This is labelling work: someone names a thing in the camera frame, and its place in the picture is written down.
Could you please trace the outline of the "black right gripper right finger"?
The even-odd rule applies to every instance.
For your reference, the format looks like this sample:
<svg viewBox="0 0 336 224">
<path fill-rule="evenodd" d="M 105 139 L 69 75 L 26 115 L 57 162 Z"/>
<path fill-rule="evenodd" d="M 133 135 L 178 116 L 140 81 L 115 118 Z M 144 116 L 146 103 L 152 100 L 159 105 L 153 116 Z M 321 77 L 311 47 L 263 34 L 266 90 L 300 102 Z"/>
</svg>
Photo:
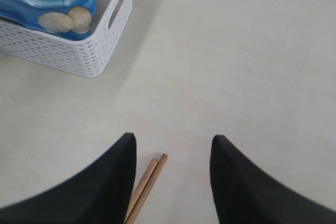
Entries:
<svg viewBox="0 0 336 224">
<path fill-rule="evenodd" d="M 219 223 L 335 223 L 335 211 L 265 173 L 229 139 L 215 135 L 210 180 Z"/>
</svg>

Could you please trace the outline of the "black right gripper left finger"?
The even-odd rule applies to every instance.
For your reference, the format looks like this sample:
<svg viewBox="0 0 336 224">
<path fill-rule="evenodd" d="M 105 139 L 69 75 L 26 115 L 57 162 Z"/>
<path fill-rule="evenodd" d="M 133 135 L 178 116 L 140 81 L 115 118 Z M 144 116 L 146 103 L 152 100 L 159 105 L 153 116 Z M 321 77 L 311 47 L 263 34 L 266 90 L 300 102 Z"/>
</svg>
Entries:
<svg viewBox="0 0 336 224">
<path fill-rule="evenodd" d="M 124 223 L 136 167 L 136 138 L 125 133 L 75 176 L 1 208 L 1 223 Z"/>
</svg>

